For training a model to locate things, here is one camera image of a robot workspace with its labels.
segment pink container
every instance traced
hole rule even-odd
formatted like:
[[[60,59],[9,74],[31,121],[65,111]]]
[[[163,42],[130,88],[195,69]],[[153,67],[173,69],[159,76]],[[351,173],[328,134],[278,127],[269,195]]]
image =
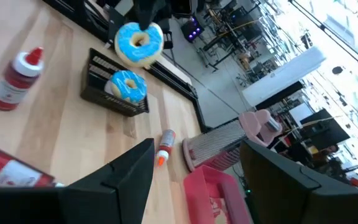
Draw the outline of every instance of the pink container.
[[[214,224],[211,198],[223,198],[230,224],[251,223],[234,178],[208,166],[195,169],[184,180],[187,206],[192,224]]]

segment wooden countertop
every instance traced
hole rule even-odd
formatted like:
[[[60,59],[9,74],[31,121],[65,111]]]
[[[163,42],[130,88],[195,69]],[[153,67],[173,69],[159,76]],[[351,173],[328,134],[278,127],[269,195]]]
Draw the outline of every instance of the wooden countertop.
[[[200,133],[194,107],[141,69],[133,71],[147,81],[149,114],[127,118],[82,100],[81,69],[89,48],[119,61],[103,45],[42,1],[0,1],[0,77],[16,53],[36,46],[45,49],[38,82],[16,110],[0,111],[0,149],[70,184],[145,138],[158,144],[162,130],[173,129],[173,154],[154,171],[143,223],[189,223],[181,141]]]

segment black basket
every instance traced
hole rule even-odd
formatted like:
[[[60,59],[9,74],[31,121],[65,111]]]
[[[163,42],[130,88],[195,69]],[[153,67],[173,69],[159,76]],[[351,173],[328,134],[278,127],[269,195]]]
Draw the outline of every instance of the black basket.
[[[97,50],[90,49],[88,61],[83,69],[82,99],[99,104],[125,116],[148,113],[147,96],[138,105],[134,105],[104,91],[104,86],[111,75],[120,70],[128,69]]]

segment toy donut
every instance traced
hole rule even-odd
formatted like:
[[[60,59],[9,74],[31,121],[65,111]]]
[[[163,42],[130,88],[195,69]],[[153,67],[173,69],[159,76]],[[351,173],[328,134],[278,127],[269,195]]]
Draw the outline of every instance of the toy donut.
[[[141,31],[138,23],[130,22],[118,30],[114,47],[117,55],[126,64],[150,68],[150,65],[161,56],[163,33],[160,26],[153,22],[145,31]]]
[[[119,71],[109,79],[104,90],[128,102],[139,103],[146,97],[147,85],[134,72]]]

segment cable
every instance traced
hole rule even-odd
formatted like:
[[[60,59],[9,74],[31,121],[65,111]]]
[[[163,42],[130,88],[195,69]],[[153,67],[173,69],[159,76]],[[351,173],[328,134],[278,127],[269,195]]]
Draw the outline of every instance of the cable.
[[[239,94],[239,96],[240,96],[240,99],[241,99],[241,101],[242,101],[242,104],[243,104],[244,107],[247,109],[247,105],[246,105],[246,103],[245,103],[244,100],[243,100],[243,97],[244,97],[244,96],[242,95],[241,91],[238,89],[238,87],[237,87],[237,85],[236,85],[236,81],[231,78],[231,73],[229,72],[229,69],[227,68],[226,63],[225,63],[224,61],[223,61],[222,63],[223,63],[223,65],[224,65],[224,69],[226,70],[226,74],[229,75],[230,80],[232,81],[233,85],[236,87],[236,90],[237,90],[237,92],[238,92],[238,94]]]
[[[232,32],[232,31],[235,31],[235,30],[238,29],[238,28],[241,28],[241,27],[246,26],[246,25],[249,25],[249,24],[253,24],[253,23],[258,22],[258,21],[259,21],[259,20],[257,19],[257,20],[255,20],[255,21],[246,22],[245,24],[239,25],[239,26],[233,28],[233,29],[230,30],[230,31],[224,32],[223,34],[219,34],[218,37],[223,36],[223,35],[226,35],[226,34]]]
[[[233,172],[238,176],[238,177],[242,177],[239,173],[237,173],[236,169],[234,168],[235,164],[232,166],[233,168]]]

